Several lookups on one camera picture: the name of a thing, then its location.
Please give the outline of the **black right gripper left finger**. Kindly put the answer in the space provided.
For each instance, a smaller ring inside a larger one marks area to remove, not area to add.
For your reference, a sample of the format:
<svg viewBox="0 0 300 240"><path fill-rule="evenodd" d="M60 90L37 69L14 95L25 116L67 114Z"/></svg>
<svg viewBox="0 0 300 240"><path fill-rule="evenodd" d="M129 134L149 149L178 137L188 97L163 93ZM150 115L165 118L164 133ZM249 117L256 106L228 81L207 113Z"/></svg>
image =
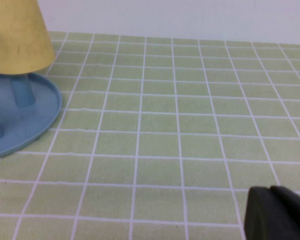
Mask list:
<svg viewBox="0 0 300 240"><path fill-rule="evenodd" d="M244 232L247 240L294 240L298 228L281 201L266 187L249 189Z"/></svg>

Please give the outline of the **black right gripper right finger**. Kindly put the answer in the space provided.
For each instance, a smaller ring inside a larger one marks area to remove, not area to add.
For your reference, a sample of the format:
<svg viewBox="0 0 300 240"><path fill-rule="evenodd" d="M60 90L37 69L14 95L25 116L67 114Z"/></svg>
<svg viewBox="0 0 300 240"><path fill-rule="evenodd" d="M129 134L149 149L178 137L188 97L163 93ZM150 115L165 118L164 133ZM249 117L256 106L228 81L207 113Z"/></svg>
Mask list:
<svg viewBox="0 0 300 240"><path fill-rule="evenodd" d="M300 195L284 186L271 186L270 190L279 198L292 221L300 229Z"/></svg>

